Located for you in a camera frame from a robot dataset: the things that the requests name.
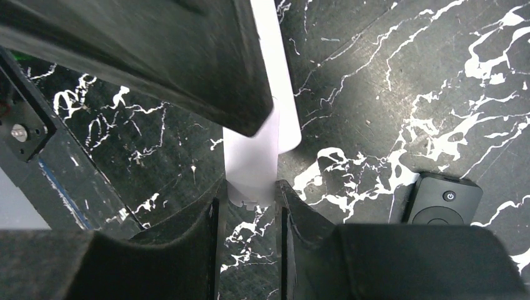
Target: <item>black marble surface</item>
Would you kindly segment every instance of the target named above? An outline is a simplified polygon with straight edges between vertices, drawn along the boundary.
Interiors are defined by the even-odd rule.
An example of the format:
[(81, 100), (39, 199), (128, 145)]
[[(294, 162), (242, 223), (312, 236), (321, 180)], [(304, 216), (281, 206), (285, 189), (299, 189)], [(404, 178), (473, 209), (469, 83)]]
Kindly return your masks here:
[[(530, 3), (276, 1), (302, 125), (279, 178), (334, 223), (399, 222), (421, 171), (469, 178), (484, 190), (472, 225), (530, 283)], [(88, 74), (21, 65), (144, 227), (222, 176), (220, 126)], [(278, 296), (273, 210), (231, 206), (221, 299)]]

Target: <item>metal screw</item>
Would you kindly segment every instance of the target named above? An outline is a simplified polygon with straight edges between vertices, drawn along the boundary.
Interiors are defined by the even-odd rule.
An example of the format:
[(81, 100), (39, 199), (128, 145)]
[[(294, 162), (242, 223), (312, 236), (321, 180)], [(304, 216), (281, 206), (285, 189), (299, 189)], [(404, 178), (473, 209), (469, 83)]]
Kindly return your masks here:
[(20, 124), (15, 124), (11, 130), (11, 136), (16, 138), (19, 142), (25, 142), (28, 140), (28, 132), (26, 128)]

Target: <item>small black device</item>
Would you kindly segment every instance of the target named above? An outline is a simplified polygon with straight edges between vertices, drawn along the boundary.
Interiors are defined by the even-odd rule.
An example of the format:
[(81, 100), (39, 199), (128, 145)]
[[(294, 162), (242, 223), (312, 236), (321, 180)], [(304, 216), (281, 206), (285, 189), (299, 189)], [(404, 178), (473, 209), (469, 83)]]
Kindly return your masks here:
[(482, 198), (472, 181), (434, 173), (421, 173), (403, 218), (408, 224), (471, 224)]

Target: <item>blue strip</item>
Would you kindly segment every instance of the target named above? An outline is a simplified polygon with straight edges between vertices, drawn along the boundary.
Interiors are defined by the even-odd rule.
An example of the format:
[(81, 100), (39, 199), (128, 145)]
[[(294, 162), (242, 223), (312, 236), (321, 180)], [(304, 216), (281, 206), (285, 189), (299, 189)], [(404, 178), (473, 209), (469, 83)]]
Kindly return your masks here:
[(93, 230), (94, 228), (92, 227), (92, 225), (90, 225), (90, 222), (85, 218), (84, 214), (79, 210), (78, 206), (74, 203), (72, 198), (68, 196), (68, 193), (64, 190), (63, 186), (59, 183), (59, 181), (57, 181), (57, 178), (55, 178), (55, 176), (50, 171), (50, 169), (48, 169), (44, 161), (40, 158), (39, 158), (39, 164), (42, 166), (42, 170), (44, 170), (48, 178), (55, 184), (55, 186), (59, 190), (59, 193), (61, 193), (66, 199), (66, 201), (68, 202), (68, 204), (70, 204), (70, 207), (72, 207), (72, 209), (74, 210), (74, 213), (77, 215), (79, 220), (81, 220), (83, 225), (85, 225), (86, 229)]

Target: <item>power icon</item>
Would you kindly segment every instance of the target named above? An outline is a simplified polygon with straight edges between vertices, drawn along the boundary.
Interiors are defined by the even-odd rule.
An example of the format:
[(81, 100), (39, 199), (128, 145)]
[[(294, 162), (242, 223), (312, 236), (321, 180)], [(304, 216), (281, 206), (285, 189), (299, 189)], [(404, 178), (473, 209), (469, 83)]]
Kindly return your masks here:
[(447, 191), (444, 193), (443, 198), (447, 202), (451, 202), (456, 199), (456, 194), (453, 191)]

